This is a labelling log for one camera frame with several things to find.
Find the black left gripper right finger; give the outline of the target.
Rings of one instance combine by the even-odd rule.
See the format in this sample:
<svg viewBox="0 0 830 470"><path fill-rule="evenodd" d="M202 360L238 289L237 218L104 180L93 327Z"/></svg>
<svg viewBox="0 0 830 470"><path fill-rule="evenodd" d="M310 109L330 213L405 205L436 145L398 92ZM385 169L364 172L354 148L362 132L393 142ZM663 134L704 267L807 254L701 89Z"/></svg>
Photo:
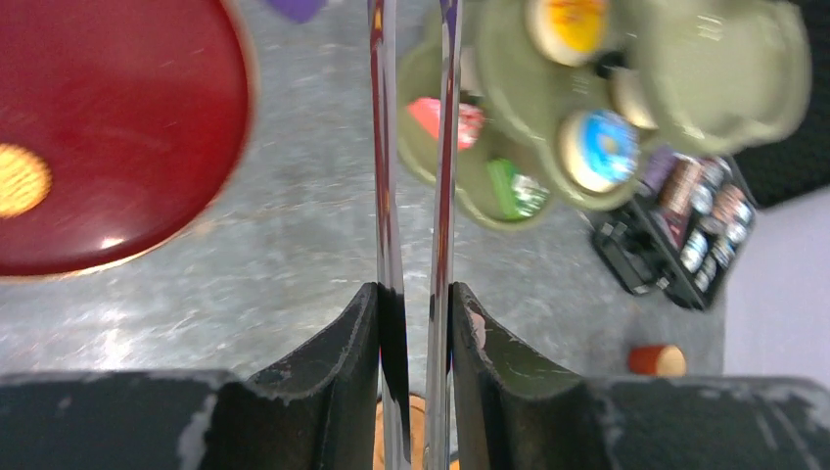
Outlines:
<svg viewBox="0 0 830 470"><path fill-rule="evenodd" d="M452 292L464 469L825 469L829 394L780 377L582 377Z"/></svg>

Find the blue frosted donut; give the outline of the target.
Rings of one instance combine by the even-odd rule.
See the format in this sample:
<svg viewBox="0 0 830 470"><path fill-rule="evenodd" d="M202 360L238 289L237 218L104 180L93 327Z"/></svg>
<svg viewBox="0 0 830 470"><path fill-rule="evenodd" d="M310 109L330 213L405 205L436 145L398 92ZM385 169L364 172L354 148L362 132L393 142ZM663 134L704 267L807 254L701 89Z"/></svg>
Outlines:
<svg viewBox="0 0 830 470"><path fill-rule="evenodd" d="M577 110L559 127L560 160L580 188L606 193L625 183L637 167L634 128L615 112Z"/></svg>

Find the pink cake slice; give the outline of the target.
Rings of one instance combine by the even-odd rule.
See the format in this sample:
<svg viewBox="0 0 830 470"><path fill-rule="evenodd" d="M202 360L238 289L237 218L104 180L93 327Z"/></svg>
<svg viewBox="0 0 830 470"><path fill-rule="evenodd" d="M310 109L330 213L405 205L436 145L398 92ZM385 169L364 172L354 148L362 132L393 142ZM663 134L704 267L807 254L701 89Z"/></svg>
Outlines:
<svg viewBox="0 0 830 470"><path fill-rule="evenodd" d="M440 132L441 101L437 98L420 97L407 106L409 114L435 140ZM470 104L459 104L457 146L459 151L472 147L484 126L484 112Z"/></svg>

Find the metal tongs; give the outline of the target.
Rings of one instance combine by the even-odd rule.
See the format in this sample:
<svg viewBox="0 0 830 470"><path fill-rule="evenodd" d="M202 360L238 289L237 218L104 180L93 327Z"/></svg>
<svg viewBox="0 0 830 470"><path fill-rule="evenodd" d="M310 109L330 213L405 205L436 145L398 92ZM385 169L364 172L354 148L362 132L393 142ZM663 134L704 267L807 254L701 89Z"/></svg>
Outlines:
<svg viewBox="0 0 830 470"><path fill-rule="evenodd" d="M382 369L383 450L388 469L413 466L408 384L406 315L399 225L395 201L397 155L396 4L368 4L369 76L374 131L379 341ZM455 164L463 4L440 4L441 92L439 107L438 183L435 199L430 291L426 418L423 466L448 469L449 384L451 368L451 270Z"/></svg>

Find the orange round cookie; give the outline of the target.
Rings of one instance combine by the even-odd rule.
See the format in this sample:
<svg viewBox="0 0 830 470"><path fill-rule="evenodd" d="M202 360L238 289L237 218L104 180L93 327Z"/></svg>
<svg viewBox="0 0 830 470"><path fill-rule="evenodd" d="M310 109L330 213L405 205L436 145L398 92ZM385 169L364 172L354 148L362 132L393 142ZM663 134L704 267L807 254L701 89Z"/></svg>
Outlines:
<svg viewBox="0 0 830 470"><path fill-rule="evenodd" d="M1 144L1 217L13 218L31 211L49 194L49 166L25 147Z"/></svg>

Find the green cake slice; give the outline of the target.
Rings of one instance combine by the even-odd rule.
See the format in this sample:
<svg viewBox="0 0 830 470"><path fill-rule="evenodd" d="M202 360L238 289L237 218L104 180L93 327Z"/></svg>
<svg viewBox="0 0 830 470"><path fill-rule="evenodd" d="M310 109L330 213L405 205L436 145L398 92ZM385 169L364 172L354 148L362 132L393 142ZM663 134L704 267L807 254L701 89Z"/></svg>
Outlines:
<svg viewBox="0 0 830 470"><path fill-rule="evenodd" d="M498 206L507 220L534 217L547 206L549 191L511 161L491 160L486 164L486 170Z"/></svg>

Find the yellow pink donut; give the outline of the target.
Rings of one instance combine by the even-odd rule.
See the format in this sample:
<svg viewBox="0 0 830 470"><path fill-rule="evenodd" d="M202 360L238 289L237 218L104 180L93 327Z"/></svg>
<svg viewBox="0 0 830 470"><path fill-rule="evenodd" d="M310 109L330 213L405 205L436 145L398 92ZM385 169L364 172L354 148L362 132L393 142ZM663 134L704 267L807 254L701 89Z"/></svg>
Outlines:
<svg viewBox="0 0 830 470"><path fill-rule="evenodd" d="M586 64L599 50L609 27L604 0L530 0L526 27L536 50L567 67Z"/></svg>

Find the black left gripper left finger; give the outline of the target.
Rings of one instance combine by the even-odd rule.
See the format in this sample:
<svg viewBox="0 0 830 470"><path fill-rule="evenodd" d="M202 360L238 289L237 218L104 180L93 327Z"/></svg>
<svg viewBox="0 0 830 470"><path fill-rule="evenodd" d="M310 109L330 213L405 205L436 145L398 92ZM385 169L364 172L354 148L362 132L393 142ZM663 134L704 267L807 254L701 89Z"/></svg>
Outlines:
<svg viewBox="0 0 830 470"><path fill-rule="evenodd" d="M368 469L378 288L277 362L222 370L45 372L1 379L5 469Z"/></svg>

